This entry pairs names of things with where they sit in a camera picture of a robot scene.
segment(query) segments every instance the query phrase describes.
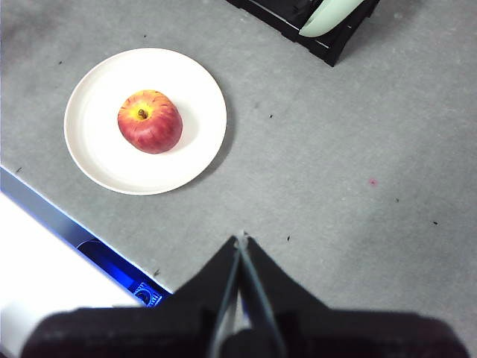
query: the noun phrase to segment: red apple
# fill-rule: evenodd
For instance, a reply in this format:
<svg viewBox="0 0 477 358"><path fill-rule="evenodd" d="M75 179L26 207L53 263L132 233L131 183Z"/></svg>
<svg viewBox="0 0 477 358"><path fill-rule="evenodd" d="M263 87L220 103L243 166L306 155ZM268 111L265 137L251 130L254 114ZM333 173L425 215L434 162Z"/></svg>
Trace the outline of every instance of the red apple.
<svg viewBox="0 0 477 358"><path fill-rule="evenodd" d="M118 113L123 137L140 151L163 153L179 142L182 119L176 106L161 92L145 89L130 96Z"/></svg>

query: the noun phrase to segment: gray floor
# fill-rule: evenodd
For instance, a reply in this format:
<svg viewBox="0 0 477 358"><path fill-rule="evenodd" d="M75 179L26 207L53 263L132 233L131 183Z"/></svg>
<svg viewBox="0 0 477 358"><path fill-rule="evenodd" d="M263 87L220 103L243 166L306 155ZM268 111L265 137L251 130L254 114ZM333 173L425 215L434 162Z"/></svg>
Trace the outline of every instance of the gray floor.
<svg viewBox="0 0 477 358"><path fill-rule="evenodd" d="M332 69L224 0L4 0L1 161L171 289L245 229L331 307L433 315L477 355L476 19L382 1ZM147 197L63 138L75 84L141 47L203 64L228 111L211 166Z"/></svg>

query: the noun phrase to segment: blue edge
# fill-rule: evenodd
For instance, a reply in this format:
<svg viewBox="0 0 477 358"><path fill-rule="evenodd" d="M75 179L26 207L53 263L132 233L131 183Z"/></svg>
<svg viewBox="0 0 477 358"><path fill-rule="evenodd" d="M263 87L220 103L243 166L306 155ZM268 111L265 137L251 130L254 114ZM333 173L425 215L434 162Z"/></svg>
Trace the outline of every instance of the blue edge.
<svg viewBox="0 0 477 358"><path fill-rule="evenodd" d="M91 264L99 267L145 306L155 307L171 295L167 289L3 166L0 166L0 189L40 224L60 237Z"/></svg>

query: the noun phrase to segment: apple stem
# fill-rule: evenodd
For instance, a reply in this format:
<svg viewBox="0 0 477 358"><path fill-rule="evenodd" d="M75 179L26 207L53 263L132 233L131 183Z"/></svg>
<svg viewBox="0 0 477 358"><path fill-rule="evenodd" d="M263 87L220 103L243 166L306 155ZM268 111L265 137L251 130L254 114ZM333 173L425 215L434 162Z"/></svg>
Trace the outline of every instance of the apple stem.
<svg viewBox="0 0 477 358"><path fill-rule="evenodd" d="M141 116L143 119L146 119L148 117L148 113L145 110L139 110L137 114L138 116Z"/></svg>

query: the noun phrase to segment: pink speck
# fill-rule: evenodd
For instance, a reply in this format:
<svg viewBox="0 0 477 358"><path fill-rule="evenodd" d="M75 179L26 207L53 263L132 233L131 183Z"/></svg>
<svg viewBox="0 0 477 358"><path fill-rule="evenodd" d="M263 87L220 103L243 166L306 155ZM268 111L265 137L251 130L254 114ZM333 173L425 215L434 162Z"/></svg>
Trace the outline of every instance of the pink speck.
<svg viewBox="0 0 477 358"><path fill-rule="evenodd" d="M367 181L371 186L377 186L378 181L375 178L371 178L370 180Z"/></svg>

